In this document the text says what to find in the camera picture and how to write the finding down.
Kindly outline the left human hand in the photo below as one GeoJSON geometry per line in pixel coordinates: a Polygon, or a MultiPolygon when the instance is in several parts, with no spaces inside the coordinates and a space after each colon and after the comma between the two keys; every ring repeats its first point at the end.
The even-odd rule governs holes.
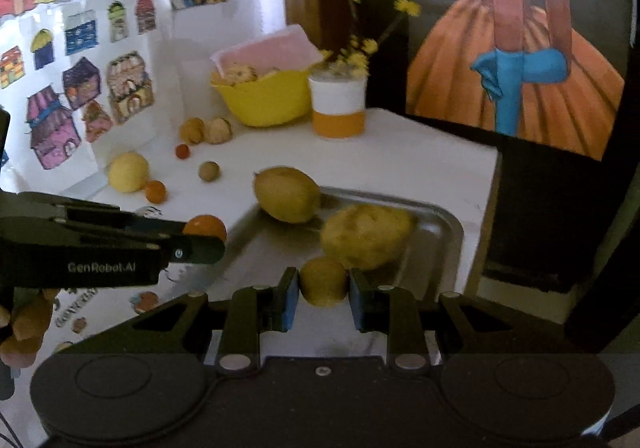
{"type": "Polygon", "coordinates": [[[9,336],[1,341],[1,361],[12,369],[30,367],[36,360],[51,324],[54,300],[60,289],[39,290],[35,298],[16,311],[1,306],[1,328],[9,336]]]}

